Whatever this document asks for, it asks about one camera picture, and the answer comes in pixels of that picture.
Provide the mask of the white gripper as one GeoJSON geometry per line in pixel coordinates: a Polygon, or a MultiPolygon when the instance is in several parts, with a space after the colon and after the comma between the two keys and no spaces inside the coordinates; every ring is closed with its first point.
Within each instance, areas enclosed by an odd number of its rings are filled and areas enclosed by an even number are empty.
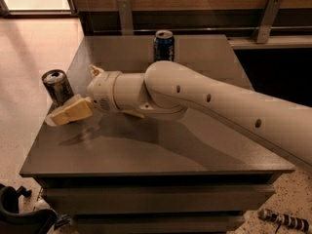
{"type": "Polygon", "coordinates": [[[104,71],[90,64],[89,70],[93,80],[87,87],[87,97],[76,95],[48,114],[45,122],[52,127],[66,125],[71,122],[88,118],[95,109],[103,112],[118,112],[119,108],[114,97],[114,86],[120,71],[104,71]]]}

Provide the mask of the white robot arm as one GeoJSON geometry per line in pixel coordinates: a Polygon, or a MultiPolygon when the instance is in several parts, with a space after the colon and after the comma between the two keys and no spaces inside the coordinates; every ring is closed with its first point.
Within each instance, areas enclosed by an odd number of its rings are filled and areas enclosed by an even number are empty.
{"type": "Polygon", "coordinates": [[[50,126],[88,118],[94,111],[176,120],[192,108],[301,167],[312,167],[312,108],[217,81],[162,60],[143,73],[90,67],[87,95],[76,95],[46,117],[50,126]]]}

